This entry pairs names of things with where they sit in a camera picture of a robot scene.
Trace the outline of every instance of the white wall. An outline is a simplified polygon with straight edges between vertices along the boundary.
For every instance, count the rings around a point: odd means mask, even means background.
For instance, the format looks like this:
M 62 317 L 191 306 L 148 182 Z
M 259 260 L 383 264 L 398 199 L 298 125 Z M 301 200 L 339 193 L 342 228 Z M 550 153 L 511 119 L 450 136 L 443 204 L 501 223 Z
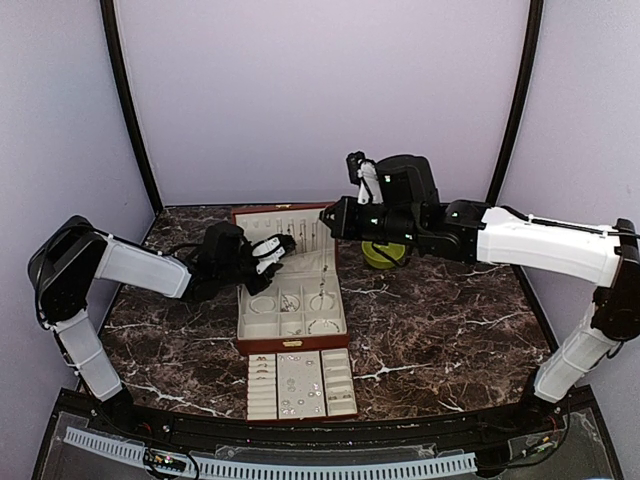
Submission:
M 640 227 L 640 2 L 547 2 L 524 118 L 501 202 L 585 223 Z M 563 340 L 593 289 L 529 271 Z M 640 478 L 638 342 L 587 377 L 626 478 Z
M 356 150 L 484 199 L 527 0 L 117 3 L 166 204 L 331 200 Z
M 139 240 L 152 220 L 111 74 L 99 2 L 0 2 L 0 478 L 31 478 L 61 386 L 35 320 L 32 253 L 69 216 Z M 98 325 L 111 285 L 91 294 Z

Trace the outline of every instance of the red jewelry box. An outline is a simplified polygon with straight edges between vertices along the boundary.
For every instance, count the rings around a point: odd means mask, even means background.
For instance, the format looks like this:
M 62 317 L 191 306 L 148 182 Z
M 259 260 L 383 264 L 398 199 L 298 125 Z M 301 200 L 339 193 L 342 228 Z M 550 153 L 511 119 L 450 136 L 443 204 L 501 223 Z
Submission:
M 329 204 L 247 207 L 232 221 L 251 242 L 290 234 L 296 250 L 282 258 L 271 286 L 255 295 L 238 289 L 238 351 L 287 353 L 345 348 L 349 333 L 337 275 L 337 246 L 320 212 Z

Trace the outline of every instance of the green bowl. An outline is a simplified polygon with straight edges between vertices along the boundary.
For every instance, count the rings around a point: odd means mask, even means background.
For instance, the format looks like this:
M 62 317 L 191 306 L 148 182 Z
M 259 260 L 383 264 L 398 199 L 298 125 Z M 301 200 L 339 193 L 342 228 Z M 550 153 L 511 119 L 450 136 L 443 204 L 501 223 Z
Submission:
M 376 248 L 378 250 L 383 251 L 391 258 L 393 258 L 398 263 L 402 263 L 404 256 L 406 254 L 406 248 L 404 245 L 398 245 L 397 243 L 390 243 L 389 245 L 378 245 L 376 244 Z M 393 262 L 387 260 L 378 252 L 373 249 L 372 242 L 362 242 L 362 253 L 364 253 L 364 259 L 367 261 L 369 265 L 373 268 L 377 268 L 380 270 L 385 270 L 388 268 L 393 268 L 395 265 Z

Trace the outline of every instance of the jewelry tray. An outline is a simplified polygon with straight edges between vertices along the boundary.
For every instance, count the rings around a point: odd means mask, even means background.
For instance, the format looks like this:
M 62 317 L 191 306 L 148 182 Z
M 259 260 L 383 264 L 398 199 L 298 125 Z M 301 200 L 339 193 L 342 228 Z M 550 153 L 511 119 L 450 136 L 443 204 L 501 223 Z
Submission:
M 346 348 L 249 356 L 247 421 L 353 417 Z
M 234 223 L 251 242 L 276 233 L 289 233 L 296 250 L 265 291 L 251 296 L 238 288 L 238 350 L 277 353 L 346 347 L 349 334 L 337 276 L 337 249 L 329 229 L 320 221 L 322 205 L 235 209 Z M 321 282 L 324 275 L 324 291 Z

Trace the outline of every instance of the black vertical pole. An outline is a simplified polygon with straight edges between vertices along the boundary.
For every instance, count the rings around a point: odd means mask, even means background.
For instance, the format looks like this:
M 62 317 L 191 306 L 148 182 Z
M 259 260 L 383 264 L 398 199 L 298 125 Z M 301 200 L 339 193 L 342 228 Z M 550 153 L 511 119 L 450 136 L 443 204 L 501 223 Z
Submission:
M 527 91 L 531 80 L 531 72 L 533 71 L 533 61 L 536 56 L 536 47 L 538 45 L 538 35 L 540 34 L 540 24 L 542 23 L 542 7 L 544 0 L 531 0 L 529 5 L 529 19 L 527 20 L 527 31 L 524 37 L 524 47 L 522 49 L 522 58 L 520 59 L 520 70 L 518 72 L 518 80 L 516 89 L 511 102 L 511 111 L 507 120 L 507 128 L 502 139 L 502 146 L 498 154 L 498 161 L 493 172 L 489 192 L 487 193 L 486 202 L 495 205 L 500 196 L 502 184 L 507 175 L 509 161 L 513 153 L 513 147 L 516 143 L 520 120 L 524 104 L 527 99 Z
M 113 78 L 115 79 L 116 88 L 118 89 L 122 114 L 127 124 L 131 146 L 136 156 L 136 162 L 138 163 L 140 175 L 142 175 L 144 187 L 147 190 L 147 196 L 149 197 L 153 211 L 158 215 L 164 207 L 160 199 L 158 186 L 153 178 L 149 157 L 147 156 L 147 151 L 142 141 L 140 125 L 138 125 L 138 117 L 136 116 L 136 111 L 133 106 L 133 98 L 129 88 L 129 80 L 127 79 L 124 57 L 122 55 L 122 46 L 120 45 L 120 35 L 118 34 L 118 23 L 113 0 L 100 0 L 100 7 L 102 9 L 102 23 L 107 39 L 107 48 L 109 49 L 109 57 L 111 58 Z

